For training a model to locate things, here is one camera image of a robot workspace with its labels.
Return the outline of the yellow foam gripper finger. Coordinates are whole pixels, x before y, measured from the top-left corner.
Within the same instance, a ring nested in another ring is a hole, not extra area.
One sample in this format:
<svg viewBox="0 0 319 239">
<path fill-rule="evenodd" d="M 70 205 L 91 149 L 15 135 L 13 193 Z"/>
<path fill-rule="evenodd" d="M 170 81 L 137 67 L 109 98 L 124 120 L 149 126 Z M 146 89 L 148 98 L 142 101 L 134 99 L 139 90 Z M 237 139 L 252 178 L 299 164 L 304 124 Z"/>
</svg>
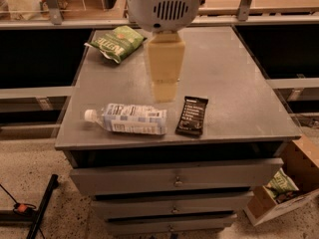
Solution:
<svg viewBox="0 0 319 239">
<path fill-rule="evenodd" d="M 156 33 L 146 46 L 152 90 L 157 102 L 172 102 L 176 95 L 185 51 L 178 32 Z"/>
</svg>

